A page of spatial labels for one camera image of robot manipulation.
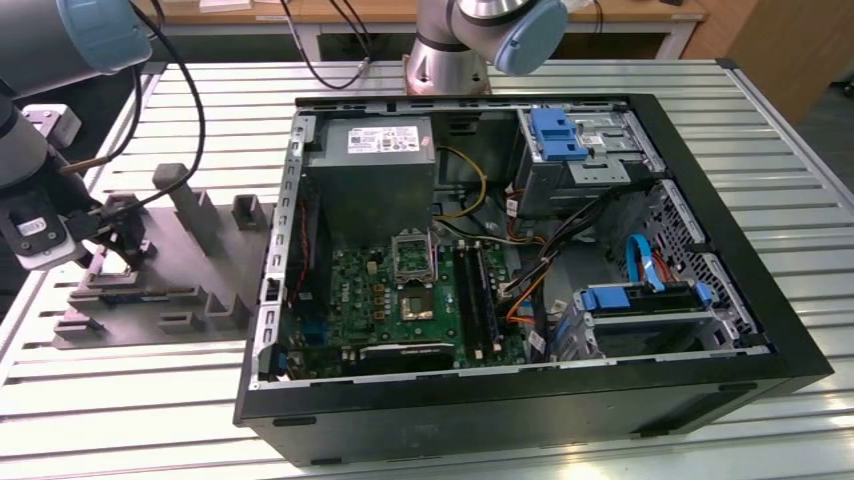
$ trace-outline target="screw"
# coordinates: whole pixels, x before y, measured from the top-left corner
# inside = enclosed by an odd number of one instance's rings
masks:
[[[483,225],[487,229],[487,231],[492,234],[492,235],[497,235],[501,233],[501,227],[497,226],[497,223],[495,222],[485,222]]]

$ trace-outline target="chip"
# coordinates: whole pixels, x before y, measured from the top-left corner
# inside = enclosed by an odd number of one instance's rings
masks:
[[[397,294],[400,306],[400,320],[417,322],[432,320],[432,289],[425,287],[405,287]]]

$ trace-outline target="orange wire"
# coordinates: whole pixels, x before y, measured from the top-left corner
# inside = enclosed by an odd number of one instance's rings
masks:
[[[509,317],[507,323],[533,323],[533,319],[529,317]]]
[[[664,277],[664,281],[667,282],[675,281],[672,272],[669,271],[669,266],[667,265],[667,262],[664,261],[661,254],[657,252],[652,252],[652,260],[655,260],[655,264],[657,265],[657,268],[661,270],[661,276]]]
[[[541,283],[544,278],[545,278],[545,273],[543,273],[539,276],[539,278],[533,281],[533,283],[531,283],[528,288],[524,290],[524,293],[519,297],[519,300],[516,300],[516,303],[513,303],[512,307],[509,308],[509,312],[507,313],[507,321],[511,321],[512,318],[521,318],[515,316],[516,310],[519,310],[519,306],[521,305],[521,302],[524,301],[525,298],[531,296],[531,292],[533,291],[536,286]]]
[[[509,221],[507,222],[507,237],[516,242],[524,242],[527,240],[527,237],[519,237],[512,233],[512,226],[515,223],[516,217],[509,217]],[[533,243],[545,245],[545,239],[540,236],[533,236]]]

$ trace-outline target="sticker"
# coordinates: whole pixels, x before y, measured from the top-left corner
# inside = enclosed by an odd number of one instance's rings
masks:
[[[507,216],[516,218],[519,214],[519,202],[516,202],[512,198],[507,199]]]
[[[563,313],[565,310],[567,303],[561,300],[555,299],[555,303],[551,304],[551,312],[556,315],[557,313]]]
[[[543,337],[540,337],[539,333],[533,330],[531,330],[531,333],[528,334],[528,343],[539,353],[545,353],[545,340],[543,340]]]
[[[585,133],[581,135],[581,143],[584,145],[604,145],[601,137],[593,133]]]
[[[21,236],[28,237],[34,235],[36,233],[44,232],[48,229],[48,222],[44,221],[42,217],[36,218],[28,222],[16,225],[17,231]]]
[[[346,134],[346,153],[393,153],[419,150],[417,127],[353,128]]]

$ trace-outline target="green motherboard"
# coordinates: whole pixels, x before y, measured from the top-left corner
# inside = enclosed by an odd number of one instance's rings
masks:
[[[500,245],[479,249],[488,271],[487,288],[507,281]],[[341,249],[332,256],[330,312],[325,341],[302,349],[305,378],[345,375],[342,362],[358,347],[382,344],[451,344],[453,367],[472,368],[524,363],[523,339],[515,325],[501,327],[500,346],[491,355],[472,355],[460,313],[459,283],[455,279],[455,248],[441,245],[428,259],[435,263],[435,281],[395,283],[392,248]],[[421,269],[423,252],[399,249],[397,268]],[[492,302],[495,288],[491,288]]]

